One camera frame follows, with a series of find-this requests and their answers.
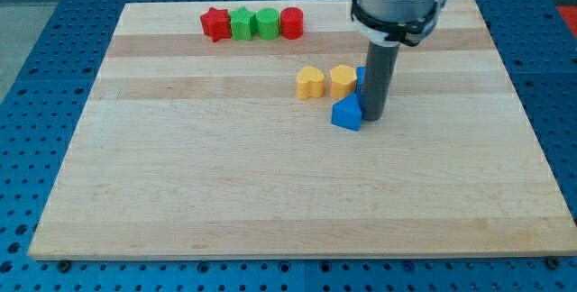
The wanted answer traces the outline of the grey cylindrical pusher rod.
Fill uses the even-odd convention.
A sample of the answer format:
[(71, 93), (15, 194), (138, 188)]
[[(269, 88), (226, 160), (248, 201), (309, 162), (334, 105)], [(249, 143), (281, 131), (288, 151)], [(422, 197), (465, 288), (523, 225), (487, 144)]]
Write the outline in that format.
[(370, 43), (361, 86), (362, 118), (377, 121), (382, 117), (399, 45), (380, 46)]

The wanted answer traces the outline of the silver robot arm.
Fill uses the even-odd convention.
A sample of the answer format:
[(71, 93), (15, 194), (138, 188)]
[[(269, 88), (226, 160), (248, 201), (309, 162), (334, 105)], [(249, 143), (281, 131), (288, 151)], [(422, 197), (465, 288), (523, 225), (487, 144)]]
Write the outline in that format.
[(368, 53), (358, 94), (362, 117), (382, 117), (399, 47), (417, 46), (434, 30), (446, 0), (352, 0), (350, 18)]

